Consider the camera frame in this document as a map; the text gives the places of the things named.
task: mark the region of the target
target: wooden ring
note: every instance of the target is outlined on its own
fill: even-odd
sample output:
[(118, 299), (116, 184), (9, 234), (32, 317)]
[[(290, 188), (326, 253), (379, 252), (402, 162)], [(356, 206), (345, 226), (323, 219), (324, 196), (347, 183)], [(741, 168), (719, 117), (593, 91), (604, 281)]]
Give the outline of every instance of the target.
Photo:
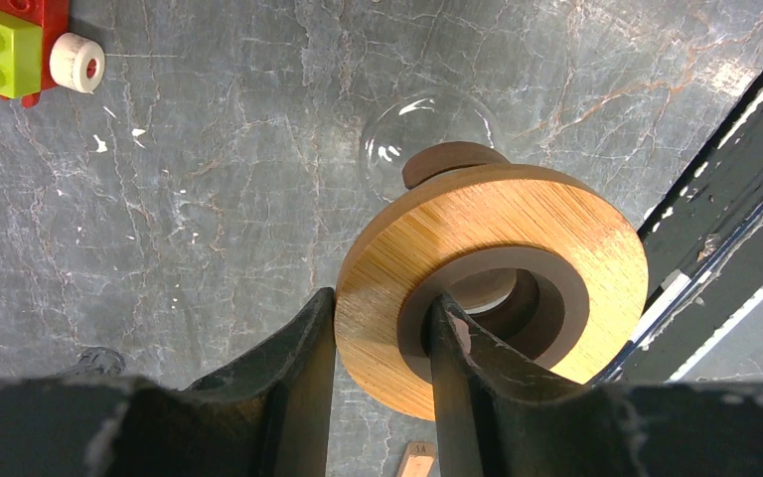
[(496, 164), (435, 177), (381, 211), (347, 253), (338, 278), (335, 338), (347, 371), (400, 412), (434, 418), (431, 384), (408, 365), (399, 316), (443, 265), (502, 247), (564, 260), (588, 293), (574, 346), (550, 369), (586, 383), (616, 356), (642, 312), (644, 251), (622, 215), (582, 183), (548, 169)]

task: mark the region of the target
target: clear plastic piece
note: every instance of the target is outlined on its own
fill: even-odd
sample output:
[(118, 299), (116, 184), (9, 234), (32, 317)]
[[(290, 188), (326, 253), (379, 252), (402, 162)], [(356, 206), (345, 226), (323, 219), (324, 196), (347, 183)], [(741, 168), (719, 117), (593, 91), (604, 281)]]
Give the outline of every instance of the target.
[(426, 89), (367, 124), (359, 161), (370, 189), (392, 202), (406, 192), (405, 163), (423, 149), (452, 141), (503, 146), (496, 118), (479, 100), (454, 89)]

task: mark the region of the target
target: marble countertop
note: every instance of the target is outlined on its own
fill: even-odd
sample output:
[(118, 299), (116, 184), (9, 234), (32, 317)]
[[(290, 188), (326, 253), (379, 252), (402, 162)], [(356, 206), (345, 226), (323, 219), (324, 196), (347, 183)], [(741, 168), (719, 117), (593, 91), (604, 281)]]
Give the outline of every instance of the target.
[[(73, 0), (72, 30), (95, 94), (0, 100), (0, 376), (105, 346), (182, 387), (276, 331), (384, 205), (365, 123), (423, 88), (637, 226), (763, 68), (758, 0)], [(432, 439), (339, 365), (330, 475)]]

